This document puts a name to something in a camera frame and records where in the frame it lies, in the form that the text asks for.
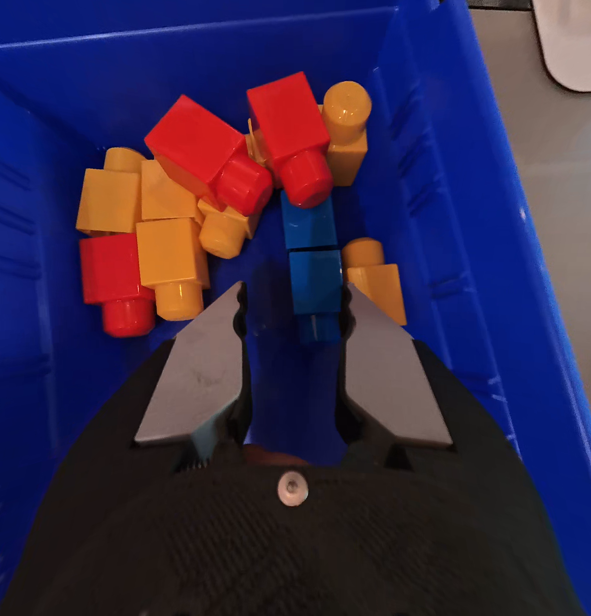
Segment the wooden document stand white base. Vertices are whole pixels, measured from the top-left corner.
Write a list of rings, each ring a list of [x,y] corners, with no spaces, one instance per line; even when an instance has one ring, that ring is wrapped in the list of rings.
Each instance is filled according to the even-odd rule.
[[[564,88],[591,93],[591,1],[532,1],[547,71]]]

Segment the blue plastic bin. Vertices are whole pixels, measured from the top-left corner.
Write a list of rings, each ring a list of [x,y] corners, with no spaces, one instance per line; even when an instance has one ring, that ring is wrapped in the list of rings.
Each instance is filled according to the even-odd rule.
[[[246,90],[360,81],[369,153],[334,197],[378,238],[407,328],[498,422],[591,615],[591,413],[465,1],[0,1],[0,603],[49,483],[183,323],[117,339],[85,305],[84,172],[181,94],[244,130]]]

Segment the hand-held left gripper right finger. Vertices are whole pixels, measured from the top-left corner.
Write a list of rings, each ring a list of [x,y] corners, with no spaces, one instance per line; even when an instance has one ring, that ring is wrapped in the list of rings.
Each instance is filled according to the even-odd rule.
[[[355,284],[343,287],[336,428],[344,463],[386,466],[406,449],[450,450],[453,440],[406,330]]]

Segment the blue mega block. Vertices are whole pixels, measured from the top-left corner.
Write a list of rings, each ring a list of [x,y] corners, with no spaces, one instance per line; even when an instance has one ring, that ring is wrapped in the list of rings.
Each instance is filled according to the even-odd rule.
[[[300,342],[337,343],[344,282],[340,251],[291,251],[289,266]]]

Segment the pile of mixed mega blocks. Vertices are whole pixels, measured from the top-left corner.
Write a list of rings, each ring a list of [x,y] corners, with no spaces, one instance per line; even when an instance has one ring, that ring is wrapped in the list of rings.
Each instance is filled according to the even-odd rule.
[[[89,236],[79,242],[84,303],[101,308],[115,338],[146,335],[156,317],[198,317],[207,256],[239,256],[279,192],[287,254],[339,250],[343,281],[405,326],[398,266],[382,244],[364,237],[338,249],[331,193],[353,184],[368,152],[367,90],[341,81],[316,105],[299,72],[246,96],[247,134],[181,95],[145,137],[153,158],[114,147],[101,169],[85,170],[76,221]]]

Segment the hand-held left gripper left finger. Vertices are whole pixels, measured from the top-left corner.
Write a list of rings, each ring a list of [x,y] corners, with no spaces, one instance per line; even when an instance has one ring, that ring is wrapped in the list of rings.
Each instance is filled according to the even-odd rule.
[[[176,335],[136,445],[184,442],[212,454],[223,439],[242,444],[252,416],[246,314],[247,287],[238,281]]]

